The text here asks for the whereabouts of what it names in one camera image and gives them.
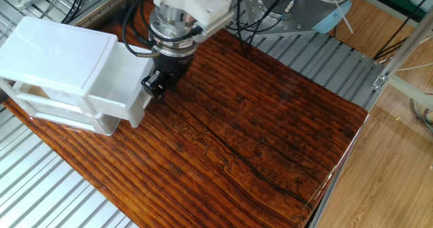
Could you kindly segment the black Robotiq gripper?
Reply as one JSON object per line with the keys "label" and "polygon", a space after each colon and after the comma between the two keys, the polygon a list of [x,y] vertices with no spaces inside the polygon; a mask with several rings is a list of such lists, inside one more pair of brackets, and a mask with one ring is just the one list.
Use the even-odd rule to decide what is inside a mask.
{"label": "black Robotiq gripper", "polygon": [[184,77],[191,66],[194,54],[173,57],[160,54],[152,61],[152,75],[146,76],[141,85],[145,92],[154,99],[161,99],[166,89],[175,91],[181,77]]}

